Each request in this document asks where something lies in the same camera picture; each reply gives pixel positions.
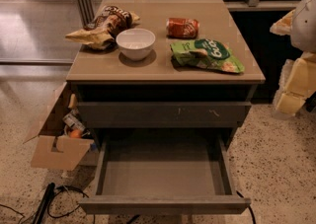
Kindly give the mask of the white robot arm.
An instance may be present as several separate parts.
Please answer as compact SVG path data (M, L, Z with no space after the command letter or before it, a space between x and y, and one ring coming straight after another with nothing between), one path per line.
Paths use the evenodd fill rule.
M270 32L290 36L291 45L302 51L298 59L285 61L273 101L276 116L295 116L316 92L316 0L301 0Z

